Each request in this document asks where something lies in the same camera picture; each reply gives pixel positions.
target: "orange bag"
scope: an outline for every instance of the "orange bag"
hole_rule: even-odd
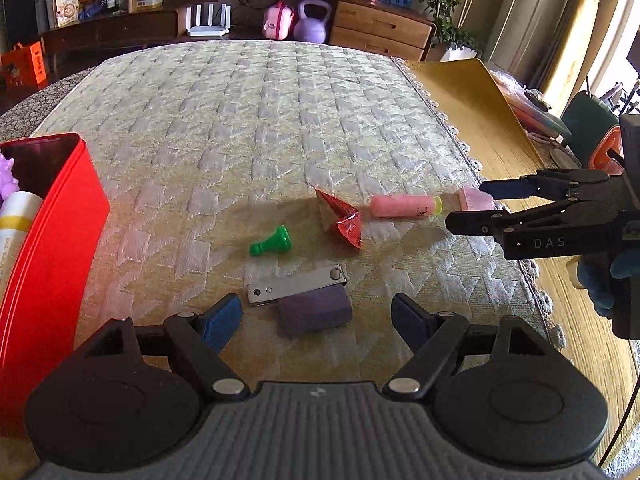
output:
[[[40,42],[22,46],[0,56],[2,73],[8,87],[37,86],[47,78]]]

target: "blue glove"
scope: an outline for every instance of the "blue glove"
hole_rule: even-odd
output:
[[[612,277],[623,280],[640,274],[640,248],[632,248],[623,251],[613,260],[609,269]],[[608,292],[607,276],[598,272],[598,267],[592,262],[583,261],[578,263],[578,280],[587,288],[589,298],[593,301],[596,312],[607,319],[611,319],[611,309],[613,308],[613,295]]]

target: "red paper boat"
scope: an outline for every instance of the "red paper boat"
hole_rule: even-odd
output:
[[[336,229],[353,247],[361,249],[362,219],[358,209],[318,188],[316,196],[320,201],[320,213],[325,224]]]

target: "cardboard box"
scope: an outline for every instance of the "cardboard box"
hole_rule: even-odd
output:
[[[162,7],[162,0],[130,0],[129,12],[137,12],[138,10],[151,10]]]
[[[78,22],[79,0],[53,0],[56,25],[66,27]]]

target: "red container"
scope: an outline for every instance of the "red container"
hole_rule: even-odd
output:
[[[78,134],[0,144],[20,189],[44,199],[0,304],[0,434],[24,434],[31,391],[72,350],[109,202]]]
[[[620,133],[619,124],[612,126],[604,137],[602,137],[602,140],[596,146],[596,149],[591,153],[587,167],[590,170],[605,171],[609,175],[622,174],[622,166],[607,155],[609,149],[612,149],[618,155],[623,156],[622,133]]]

